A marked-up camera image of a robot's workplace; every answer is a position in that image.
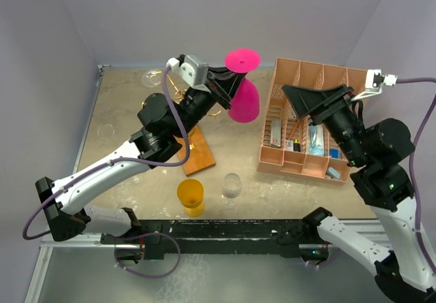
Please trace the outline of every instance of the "beige tabletop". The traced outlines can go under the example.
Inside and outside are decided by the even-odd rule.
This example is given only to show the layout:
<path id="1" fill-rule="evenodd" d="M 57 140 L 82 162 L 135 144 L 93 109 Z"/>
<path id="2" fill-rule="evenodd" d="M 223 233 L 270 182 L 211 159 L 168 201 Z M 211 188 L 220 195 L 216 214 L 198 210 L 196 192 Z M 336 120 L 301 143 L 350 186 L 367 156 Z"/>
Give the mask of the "beige tabletop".
<path id="1" fill-rule="evenodd" d="M 109 69 L 104 72 L 97 102 L 79 170 L 114 151 L 130 135 L 141 128 L 136 114 L 145 98 L 160 87 L 145 87 L 141 82 L 144 69 Z M 297 176 L 284 177 L 256 171 L 259 159 L 263 105 L 270 84 L 272 70 L 259 69 L 247 78 L 258 88 L 261 112 L 249 124 L 238 124 L 226 111 L 215 117 L 203 118 L 199 125 L 216 166 L 194 174 L 204 186 L 206 209 L 203 219 L 300 219 L 323 206 L 342 219 L 374 218 L 368 206 L 347 184 L 330 185 Z M 176 85 L 185 88 L 183 81 L 172 76 Z M 114 129 L 113 135 L 105 128 Z M 240 175 L 243 192 L 233 208 L 227 208 L 221 198 L 223 177 L 230 172 Z M 93 204 L 107 208 L 130 207 L 139 219 L 188 219 L 176 196 L 178 184 L 186 179 L 182 167 L 155 168 L 134 176 L 93 200 Z"/>

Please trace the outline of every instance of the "gray wall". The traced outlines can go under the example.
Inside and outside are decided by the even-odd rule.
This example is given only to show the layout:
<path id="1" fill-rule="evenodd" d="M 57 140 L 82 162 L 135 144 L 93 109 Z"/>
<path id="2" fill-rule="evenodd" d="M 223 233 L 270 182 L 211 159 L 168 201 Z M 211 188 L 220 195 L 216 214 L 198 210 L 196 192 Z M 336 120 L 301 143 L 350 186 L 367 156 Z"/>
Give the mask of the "gray wall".
<path id="1" fill-rule="evenodd" d="M 63 0 L 0 0 L 0 234 L 2 302 L 22 302 L 39 241 L 22 227 L 33 184 L 72 171 L 97 66 Z M 44 218 L 31 232 L 44 229 Z"/>
<path id="2" fill-rule="evenodd" d="M 381 0 L 347 65 L 382 68 L 402 78 L 436 76 L 436 0 Z M 436 84 L 399 84 L 371 99 L 366 122 L 401 119 L 414 137 Z M 436 116 L 426 126 L 415 156 L 424 226 L 436 245 Z"/>
<path id="3" fill-rule="evenodd" d="M 98 63 L 152 65 L 180 53 L 222 64 L 234 48 L 344 64 L 379 0 L 65 0 Z"/>

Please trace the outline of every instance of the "wooden block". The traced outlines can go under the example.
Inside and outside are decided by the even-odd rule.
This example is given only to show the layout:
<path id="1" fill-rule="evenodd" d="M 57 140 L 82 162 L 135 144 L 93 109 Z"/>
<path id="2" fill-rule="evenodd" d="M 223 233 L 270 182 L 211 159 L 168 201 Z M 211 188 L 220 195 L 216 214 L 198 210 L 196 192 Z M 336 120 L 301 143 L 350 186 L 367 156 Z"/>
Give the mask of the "wooden block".
<path id="1" fill-rule="evenodd" d="M 176 140 L 178 143 L 183 145 L 183 147 L 177 152 L 178 158 L 183 159 L 186 152 L 185 143 L 182 138 L 176 138 Z M 191 144 L 191 156 L 182 166 L 186 176 L 191 176 L 196 172 L 215 165 L 215 159 L 212 156 L 212 152 L 198 126 L 189 134 L 189 143 Z"/>

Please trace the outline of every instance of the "yellow cup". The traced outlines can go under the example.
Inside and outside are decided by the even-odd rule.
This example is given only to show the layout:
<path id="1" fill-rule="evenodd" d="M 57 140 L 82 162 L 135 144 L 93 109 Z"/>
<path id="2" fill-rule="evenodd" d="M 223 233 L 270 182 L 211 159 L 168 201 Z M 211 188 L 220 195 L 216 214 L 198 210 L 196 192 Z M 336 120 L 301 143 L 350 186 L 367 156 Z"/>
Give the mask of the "yellow cup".
<path id="1" fill-rule="evenodd" d="M 177 187 L 177 197 L 190 217 L 198 217 L 203 213 L 203 196 L 203 185 L 196 179 L 186 179 Z"/>

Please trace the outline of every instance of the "magenta object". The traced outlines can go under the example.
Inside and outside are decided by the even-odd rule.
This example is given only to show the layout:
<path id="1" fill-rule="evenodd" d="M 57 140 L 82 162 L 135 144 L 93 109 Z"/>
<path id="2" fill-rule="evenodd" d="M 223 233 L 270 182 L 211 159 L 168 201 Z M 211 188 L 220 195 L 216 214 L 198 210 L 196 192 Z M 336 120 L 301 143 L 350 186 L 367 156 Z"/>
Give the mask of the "magenta object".
<path id="1" fill-rule="evenodd" d="M 230 102 L 229 116 L 238 123 L 250 123 L 259 116 L 259 93 L 256 86 L 244 78 Z"/>
<path id="2" fill-rule="evenodd" d="M 236 49 L 225 57 L 224 64 L 234 73 L 245 74 L 260 65 L 260 55 L 252 49 Z"/>

